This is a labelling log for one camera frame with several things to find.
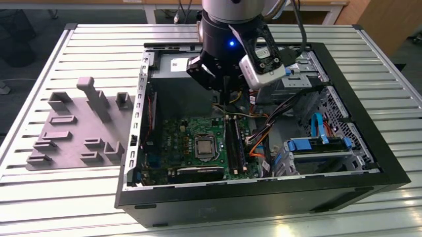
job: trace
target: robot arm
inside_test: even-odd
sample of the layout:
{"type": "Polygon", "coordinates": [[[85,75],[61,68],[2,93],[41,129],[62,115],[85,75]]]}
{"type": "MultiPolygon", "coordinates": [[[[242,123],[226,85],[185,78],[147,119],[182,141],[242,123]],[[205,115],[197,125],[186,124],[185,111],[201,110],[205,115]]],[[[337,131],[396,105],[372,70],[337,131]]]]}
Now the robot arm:
{"type": "Polygon", "coordinates": [[[230,94],[248,84],[257,90],[278,80],[285,67],[296,63],[297,52],[278,50],[264,22],[264,7],[264,0],[204,0],[204,50],[190,60],[187,73],[206,89],[230,94]],[[261,49],[258,38],[266,42],[261,49]]]}

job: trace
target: black cable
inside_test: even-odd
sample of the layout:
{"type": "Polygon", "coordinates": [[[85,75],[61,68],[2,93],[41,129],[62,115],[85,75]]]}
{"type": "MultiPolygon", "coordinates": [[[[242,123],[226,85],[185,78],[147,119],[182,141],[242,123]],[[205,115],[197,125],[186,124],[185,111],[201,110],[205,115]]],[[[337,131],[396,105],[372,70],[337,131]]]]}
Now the black cable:
{"type": "Polygon", "coordinates": [[[298,6],[297,6],[297,2],[292,1],[293,4],[293,9],[296,12],[296,17],[297,17],[297,21],[298,21],[298,26],[301,29],[301,34],[302,34],[302,44],[301,44],[301,48],[300,51],[297,51],[297,57],[301,56],[301,54],[304,53],[305,49],[306,49],[306,44],[308,44],[308,36],[306,36],[306,31],[305,31],[305,27],[304,27],[304,22],[302,22],[302,16],[300,14],[300,10],[298,10],[298,6]]]}
{"type": "Polygon", "coordinates": [[[190,0],[190,5],[187,6],[187,15],[185,17],[185,24],[187,23],[187,18],[189,18],[190,14],[191,14],[191,5],[193,5],[193,0],[190,0]]]}
{"type": "Polygon", "coordinates": [[[269,139],[269,136],[264,139],[264,156],[265,156],[265,161],[270,165],[270,170],[268,171],[268,176],[266,177],[272,177],[273,161],[272,161],[272,150],[270,150],[270,139],[269,139]]]}
{"type": "Polygon", "coordinates": [[[182,0],[179,0],[179,8],[182,9],[182,11],[183,11],[183,16],[185,16],[185,18],[186,18],[186,12],[185,12],[185,9],[183,9],[182,0]]]}
{"type": "Polygon", "coordinates": [[[280,0],[280,2],[277,3],[277,6],[274,8],[274,11],[269,12],[269,14],[266,16],[264,16],[264,21],[269,22],[273,20],[274,16],[277,16],[278,12],[281,11],[285,3],[286,3],[286,0],[280,0]]]}
{"type": "Polygon", "coordinates": [[[171,18],[174,18],[174,16],[173,15],[170,15],[169,13],[167,13],[167,11],[166,10],[161,10],[165,14],[166,14],[166,16],[169,16],[169,17],[171,17],[171,18]]]}
{"type": "Polygon", "coordinates": [[[257,137],[262,136],[273,127],[276,120],[280,115],[284,115],[292,108],[296,106],[297,102],[300,101],[301,97],[306,95],[310,92],[316,92],[322,90],[325,88],[326,84],[318,85],[313,88],[309,89],[302,89],[297,94],[294,94],[284,103],[278,105],[273,113],[270,114],[266,122],[265,122],[265,127],[258,130],[250,137],[249,140],[254,140],[257,137]]]}

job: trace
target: yellow wire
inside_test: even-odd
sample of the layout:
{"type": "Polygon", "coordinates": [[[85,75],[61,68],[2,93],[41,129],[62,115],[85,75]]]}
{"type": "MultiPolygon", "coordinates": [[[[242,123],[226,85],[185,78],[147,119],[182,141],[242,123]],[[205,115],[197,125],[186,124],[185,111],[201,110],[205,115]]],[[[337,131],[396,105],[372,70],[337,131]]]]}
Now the yellow wire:
{"type": "Polygon", "coordinates": [[[230,104],[232,104],[232,103],[236,103],[236,102],[241,99],[241,96],[242,96],[242,91],[238,92],[238,97],[237,97],[237,99],[234,99],[233,101],[230,101],[230,104]]]}

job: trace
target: connector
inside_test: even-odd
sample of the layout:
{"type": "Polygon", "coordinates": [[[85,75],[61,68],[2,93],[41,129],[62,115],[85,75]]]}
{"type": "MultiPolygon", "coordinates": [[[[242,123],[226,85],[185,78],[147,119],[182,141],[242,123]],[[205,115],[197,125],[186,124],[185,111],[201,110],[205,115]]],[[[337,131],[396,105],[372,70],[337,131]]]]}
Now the connector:
{"type": "Polygon", "coordinates": [[[174,23],[175,24],[179,23],[179,11],[178,11],[177,15],[174,16],[174,23]]]}

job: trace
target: orange wire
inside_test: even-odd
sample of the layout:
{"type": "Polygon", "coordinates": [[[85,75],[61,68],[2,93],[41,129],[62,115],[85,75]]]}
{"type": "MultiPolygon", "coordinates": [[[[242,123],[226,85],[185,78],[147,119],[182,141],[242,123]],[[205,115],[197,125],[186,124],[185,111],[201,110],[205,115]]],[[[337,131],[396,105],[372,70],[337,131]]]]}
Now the orange wire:
{"type": "Polygon", "coordinates": [[[252,151],[250,151],[250,156],[254,154],[254,150],[257,149],[257,147],[258,147],[258,145],[261,144],[261,142],[264,142],[264,139],[265,139],[265,137],[269,135],[269,133],[270,133],[270,130],[269,130],[269,132],[266,132],[266,134],[262,136],[262,138],[260,139],[260,141],[258,141],[257,144],[254,145],[254,147],[253,147],[253,149],[252,149],[252,151]]]}
{"type": "Polygon", "coordinates": [[[254,114],[253,113],[253,108],[254,108],[254,104],[252,104],[252,106],[250,106],[250,115],[253,115],[253,116],[260,116],[260,114],[254,114]]]}
{"type": "Polygon", "coordinates": [[[262,157],[262,158],[265,158],[264,154],[258,154],[258,153],[253,153],[252,156],[253,157],[262,157]]]}

